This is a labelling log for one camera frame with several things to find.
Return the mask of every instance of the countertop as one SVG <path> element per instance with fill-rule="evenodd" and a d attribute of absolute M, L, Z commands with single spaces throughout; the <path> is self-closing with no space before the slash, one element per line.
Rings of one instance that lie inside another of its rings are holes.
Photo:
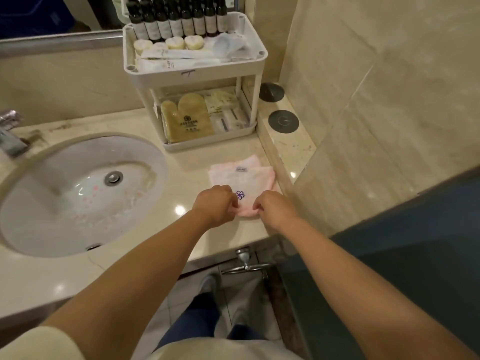
<path fill-rule="evenodd" d="M 0 152 L 0 182 L 22 159 L 53 145 L 88 136 L 126 135 L 143 138 L 164 154 L 168 179 L 162 196 L 147 216 L 127 234 L 95 250 L 61 258 L 36 258 L 0 245 L 0 318 L 74 296 L 98 278 L 106 268 L 140 242 L 174 222 L 177 206 L 191 209 L 196 195 L 210 187 L 207 171 L 212 164 L 242 160 L 256 154 L 270 165 L 254 133 L 179 152 L 166 152 L 144 109 L 18 127 L 20 137 L 40 138 L 24 156 L 11 160 Z M 206 232 L 193 249 L 189 262 L 232 250 L 268 237 L 259 218 L 235 218 Z"/>

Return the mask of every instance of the mirror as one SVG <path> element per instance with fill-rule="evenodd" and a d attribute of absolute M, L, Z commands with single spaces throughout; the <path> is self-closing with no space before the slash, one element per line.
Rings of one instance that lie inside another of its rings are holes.
<path fill-rule="evenodd" d="M 122 29 L 130 22 L 122 5 L 127 1 L 2 0 L 0 39 Z M 242 11 L 238 4 L 237 0 L 237 10 Z M 234 5 L 235 0 L 226 0 L 228 11 Z"/>

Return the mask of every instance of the hand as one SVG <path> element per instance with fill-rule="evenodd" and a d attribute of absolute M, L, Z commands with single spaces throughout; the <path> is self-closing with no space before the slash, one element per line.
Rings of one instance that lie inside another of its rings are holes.
<path fill-rule="evenodd" d="M 235 218 L 238 198 L 230 186 L 213 186 L 201 191 L 192 207 L 207 220 L 208 228 L 216 228 Z"/>
<path fill-rule="evenodd" d="M 264 191 L 253 203 L 253 209 L 264 224 L 283 234 L 282 228 L 296 218 L 300 218 L 295 206 L 283 194 L 272 190 Z"/>

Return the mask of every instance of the shoe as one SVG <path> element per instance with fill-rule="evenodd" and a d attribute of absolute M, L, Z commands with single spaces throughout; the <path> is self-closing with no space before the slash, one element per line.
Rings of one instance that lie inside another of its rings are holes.
<path fill-rule="evenodd" d="M 232 317 L 232 327 L 235 325 L 249 326 L 250 321 L 248 318 L 248 312 L 246 309 L 240 307 L 237 308 L 235 314 Z"/>
<path fill-rule="evenodd" d="M 198 289 L 198 294 L 201 293 L 215 293 L 217 291 L 219 278 L 216 274 L 208 274 L 200 283 L 200 288 Z"/>

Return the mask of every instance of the upper shelf tray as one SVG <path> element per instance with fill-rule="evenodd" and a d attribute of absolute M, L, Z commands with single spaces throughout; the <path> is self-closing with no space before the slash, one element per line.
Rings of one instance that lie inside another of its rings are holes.
<path fill-rule="evenodd" d="M 252 23 L 245 14 L 237 11 L 228 13 L 227 22 L 228 32 L 244 36 L 256 59 L 153 73 L 140 72 L 135 65 L 134 42 L 137 38 L 132 25 L 127 24 L 123 28 L 123 68 L 138 88 L 166 87 L 262 73 L 268 52 Z"/>

